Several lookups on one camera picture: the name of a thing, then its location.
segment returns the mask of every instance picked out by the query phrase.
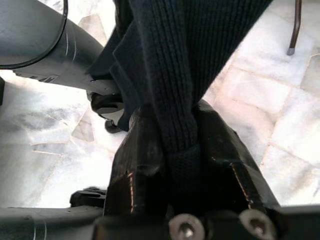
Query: screw head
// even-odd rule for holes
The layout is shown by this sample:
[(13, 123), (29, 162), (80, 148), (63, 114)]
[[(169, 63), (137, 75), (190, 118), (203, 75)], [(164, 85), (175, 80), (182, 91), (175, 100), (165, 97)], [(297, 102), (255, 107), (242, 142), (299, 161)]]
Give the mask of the screw head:
[(194, 235), (195, 235), (195, 230), (190, 224), (182, 223), (180, 225), (179, 238), (181, 240), (192, 239)]
[(169, 221), (172, 240), (204, 240), (205, 228), (201, 221), (191, 214), (180, 214)]
[(277, 240), (277, 230), (270, 218), (256, 209), (244, 210), (239, 219), (245, 229), (260, 240)]

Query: chair leg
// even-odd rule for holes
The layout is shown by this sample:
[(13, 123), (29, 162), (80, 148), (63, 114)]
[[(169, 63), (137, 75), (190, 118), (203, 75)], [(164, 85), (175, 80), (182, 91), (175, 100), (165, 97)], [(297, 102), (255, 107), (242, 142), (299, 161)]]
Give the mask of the chair leg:
[(296, 43), (297, 43), (299, 30), (301, 26), (301, 8), (302, 8), (302, 0), (295, 0), (294, 27), (293, 27), (290, 46), (287, 52), (287, 55), (289, 56), (295, 53)]
[(0, 77), (0, 106), (2, 105), (3, 100), (4, 100), (5, 83), (6, 83), (5, 80), (3, 80)]

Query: caster wheel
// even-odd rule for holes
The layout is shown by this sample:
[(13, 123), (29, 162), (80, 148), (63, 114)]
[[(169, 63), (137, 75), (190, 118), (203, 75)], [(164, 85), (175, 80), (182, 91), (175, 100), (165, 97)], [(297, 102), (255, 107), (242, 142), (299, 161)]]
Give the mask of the caster wheel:
[(112, 120), (105, 121), (104, 128), (110, 134), (115, 134), (121, 131), (120, 128), (114, 125), (114, 122)]

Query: marble floor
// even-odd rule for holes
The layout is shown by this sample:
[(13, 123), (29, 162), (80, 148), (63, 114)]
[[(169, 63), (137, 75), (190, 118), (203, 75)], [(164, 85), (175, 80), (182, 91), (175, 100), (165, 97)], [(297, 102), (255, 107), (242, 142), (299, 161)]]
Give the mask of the marble floor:
[[(294, 2), (274, 0), (204, 96), (286, 206), (320, 204), (320, 2), (303, 1), (296, 52), (287, 56)], [(69, 9), (72, 21), (106, 44), (113, 1), (69, 0)], [(125, 133), (104, 130), (84, 90), (0, 76), (0, 207), (64, 208), (77, 190), (106, 188)]]

